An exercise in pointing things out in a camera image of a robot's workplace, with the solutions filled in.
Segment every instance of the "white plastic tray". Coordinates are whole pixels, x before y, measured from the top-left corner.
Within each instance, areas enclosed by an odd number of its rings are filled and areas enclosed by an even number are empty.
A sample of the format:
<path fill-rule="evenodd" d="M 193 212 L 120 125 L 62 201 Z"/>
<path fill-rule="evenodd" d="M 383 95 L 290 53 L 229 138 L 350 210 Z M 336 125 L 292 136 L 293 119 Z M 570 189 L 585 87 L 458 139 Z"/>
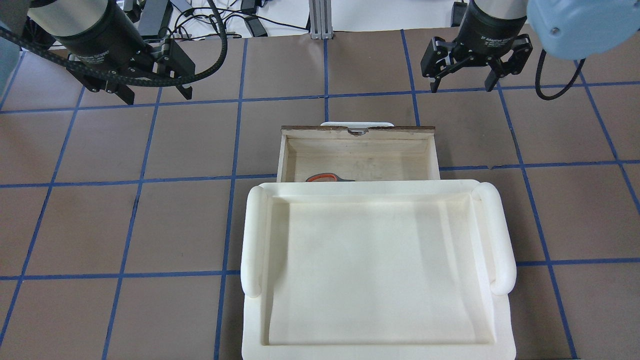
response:
<path fill-rule="evenodd" d="M 262 184 L 246 212 L 243 357 L 514 359 L 515 275 L 491 184 Z"/>

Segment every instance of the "tiled surface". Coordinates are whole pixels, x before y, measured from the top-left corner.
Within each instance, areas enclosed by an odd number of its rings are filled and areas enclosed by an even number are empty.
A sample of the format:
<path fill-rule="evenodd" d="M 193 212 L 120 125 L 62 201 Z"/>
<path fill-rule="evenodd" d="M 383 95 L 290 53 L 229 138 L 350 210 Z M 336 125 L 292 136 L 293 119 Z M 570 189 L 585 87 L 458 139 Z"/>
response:
<path fill-rule="evenodd" d="M 419 62 L 435 35 L 456 30 L 233 40 L 191 101 L 136 89 L 134 107 L 27 54 L 0 108 L 0 359 L 240 359 L 246 196 L 275 180 L 280 126 L 325 119 L 419 119 L 444 179 L 496 185 L 519 359 L 634 358 L 640 37 L 543 102 L 534 36 L 494 92 L 477 91 L 488 69 L 464 69 L 430 94 Z M 219 46 L 181 45 L 199 69 Z M 543 82 L 572 69 L 549 58 Z"/>
<path fill-rule="evenodd" d="M 4 335 L 0 359 L 98 359 L 116 282 L 25 281 Z"/>
<path fill-rule="evenodd" d="M 640 215 L 618 166 L 527 173 L 552 259 L 640 258 Z"/>
<path fill-rule="evenodd" d="M 640 354 L 640 264 L 557 266 L 575 346 L 584 359 Z"/>

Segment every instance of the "metal post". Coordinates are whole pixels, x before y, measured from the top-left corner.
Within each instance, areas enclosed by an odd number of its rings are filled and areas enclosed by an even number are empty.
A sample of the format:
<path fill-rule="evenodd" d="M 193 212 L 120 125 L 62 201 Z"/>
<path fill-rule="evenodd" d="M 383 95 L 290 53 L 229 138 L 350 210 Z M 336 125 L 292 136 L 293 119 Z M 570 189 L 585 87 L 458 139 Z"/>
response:
<path fill-rule="evenodd" d="M 331 0 L 309 0 L 311 38 L 333 38 L 331 26 Z"/>

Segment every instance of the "wooden drawer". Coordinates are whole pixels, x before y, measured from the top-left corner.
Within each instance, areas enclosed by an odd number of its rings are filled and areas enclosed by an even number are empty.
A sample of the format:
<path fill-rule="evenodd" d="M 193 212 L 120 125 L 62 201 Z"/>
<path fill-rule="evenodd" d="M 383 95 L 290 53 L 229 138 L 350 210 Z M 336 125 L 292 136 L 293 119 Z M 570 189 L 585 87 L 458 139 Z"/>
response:
<path fill-rule="evenodd" d="M 439 180 L 433 126 L 283 126 L 280 183 L 333 172 L 355 181 Z"/>

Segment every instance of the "thick black hose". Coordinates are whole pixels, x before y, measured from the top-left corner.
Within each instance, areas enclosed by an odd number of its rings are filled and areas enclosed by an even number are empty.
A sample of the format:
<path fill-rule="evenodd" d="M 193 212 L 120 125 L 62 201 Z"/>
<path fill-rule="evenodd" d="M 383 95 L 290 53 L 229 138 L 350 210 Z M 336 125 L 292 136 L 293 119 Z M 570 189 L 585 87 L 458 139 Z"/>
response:
<path fill-rule="evenodd" d="M 547 52 L 544 49 L 542 49 L 542 51 L 540 52 L 540 59 L 538 60 L 538 68 L 536 69 L 536 94 L 538 94 L 538 97 L 540 99 L 554 100 L 564 95 L 564 93 L 567 92 L 567 90 L 569 90 L 571 86 L 573 86 L 573 83 L 580 75 L 580 71 L 582 70 L 582 66 L 584 65 L 584 60 L 586 59 L 580 60 L 580 63 L 578 64 L 578 68 L 575 70 L 575 73 L 573 74 L 571 81 L 569 81 L 569 83 L 564 87 L 564 89 L 560 90 L 557 94 L 547 96 L 542 93 L 542 89 L 540 88 L 540 77 L 542 77 L 542 66 L 545 63 L 545 57 L 547 57 Z"/>
<path fill-rule="evenodd" d="M 21 46 L 32 53 L 45 58 L 53 63 L 56 63 L 60 66 L 64 66 L 67 70 L 72 70 L 79 72 L 80 74 L 93 76 L 94 78 L 112 81 L 114 83 L 123 84 L 123 85 L 131 85 L 131 86 L 147 86 L 147 87 L 164 87 L 164 86 L 179 86 L 194 83 L 196 81 L 202 80 L 207 76 L 210 76 L 214 72 L 218 71 L 222 66 L 222 63 L 225 61 L 227 57 L 227 29 L 225 29 L 225 25 L 220 17 L 220 12 L 217 7 L 212 6 L 211 10 L 213 11 L 213 17 L 216 19 L 218 23 L 219 31 L 220 31 L 220 39 L 222 41 L 220 55 L 218 56 L 218 60 L 211 65 L 207 70 L 203 72 L 191 76 L 186 76 L 183 78 L 177 79 L 153 79 L 153 80 L 143 80 L 136 78 L 129 78 L 127 76 L 122 76 L 118 74 L 111 74 L 108 72 L 103 72 L 99 70 L 92 69 L 86 66 L 83 63 L 78 61 L 69 61 L 61 56 L 58 56 L 43 47 L 35 45 L 34 43 L 25 41 L 22 37 L 18 36 L 18 34 L 12 33 L 11 31 L 0 26 L 0 37 L 3 37 L 14 44 Z"/>

